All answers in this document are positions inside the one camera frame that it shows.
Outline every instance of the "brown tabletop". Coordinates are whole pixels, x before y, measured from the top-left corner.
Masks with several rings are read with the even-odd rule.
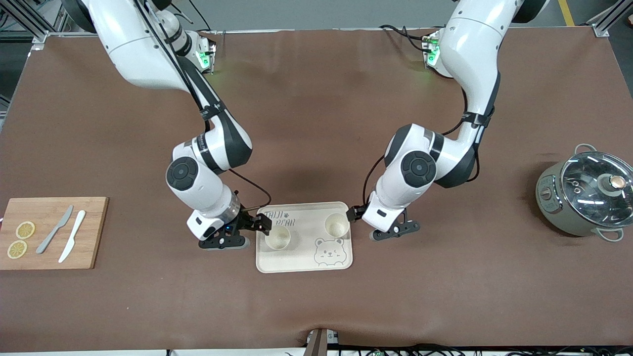
[[[441,132],[463,110],[459,85],[397,35],[216,39],[212,84],[254,145],[238,171],[275,204],[358,204],[398,127]],[[617,244],[571,238],[533,197],[577,143],[633,162],[633,103],[609,41],[511,29],[499,69],[481,175],[414,202],[420,232],[376,243],[359,222],[349,269],[262,274],[252,246],[198,248],[191,210],[165,184],[172,148],[203,130],[191,97],[128,84],[96,38],[49,38],[0,136],[0,208],[31,196],[110,205],[93,270],[0,272],[0,351],[297,346],[316,327],[366,345],[632,344],[633,230]],[[222,179],[245,205],[265,199]]]

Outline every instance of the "knife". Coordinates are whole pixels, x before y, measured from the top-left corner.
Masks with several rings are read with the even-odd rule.
[[[75,225],[73,226],[73,231],[70,232],[70,237],[68,238],[68,242],[66,243],[66,247],[64,247],[64,252],[61,253],[59,263],[64,262],[68,254],[72,251],[73,247],[75,247],[75,235],[77,234],[77,230],[79,230],[79,225],[81,225],[82,221],[84,221],[85,210],[79,210],[77,213],[77,218],[75,219]]]
[[[48,244],[51,243],[51,240],[53,239],[53,236],[55,236],[55,234],[57,233],[57,230],[61,229],[64,225],[66,225],[66,223],[68,222],[68,219],[70,219],[70,214],[72,214],[73,212],[73,206],[69,206],[68,210],[66,210],[66,212],[64,213],[64,216],[61,217],[60,222],[57,223],[57,225],[53,228],[53,231],[51,231],[50,234],[48,234],[48,236],[46,236],[46,239],[44,241],[42,241],[42,243],[37,247],[37,250],[35,251],[35,253],[41,254],[44,253],[44,250],[46,250],[46,248],[48,247]]]

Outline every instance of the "white tray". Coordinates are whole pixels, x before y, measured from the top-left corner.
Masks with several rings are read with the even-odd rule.
[[[288,228],[291,240],[285,249],[273,250],[266,244],[265,235],[258,231],[257,269],[262,273],[279,273],[348,268],[353,260],[349,230],[340,238],[333,238],[325,231],[325,219],[330,214],[345,215],[347,210],[348,206],[340,201],[268,205],[259,209],[258,213],[268,216],[273,226]]]

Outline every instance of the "yellow line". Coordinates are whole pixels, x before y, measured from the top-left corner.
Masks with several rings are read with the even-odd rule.
[[[558,5],[560,6],[560,11],[563,12],[565,25],[575,26],[573,23],[572,13],[569,11],[569,5],[567,4],[567,0],[558,0]]]

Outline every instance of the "white cup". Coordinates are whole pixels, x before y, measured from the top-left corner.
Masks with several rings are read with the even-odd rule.
[[[273,250],[283,250],[290,243],[290,231],[285,226],[275,225],[264,240],[266,245]]]
[[[325,219],[325,232],[333,238],[341,238],[349,231],[348,218],[341,213],[333,213]]]

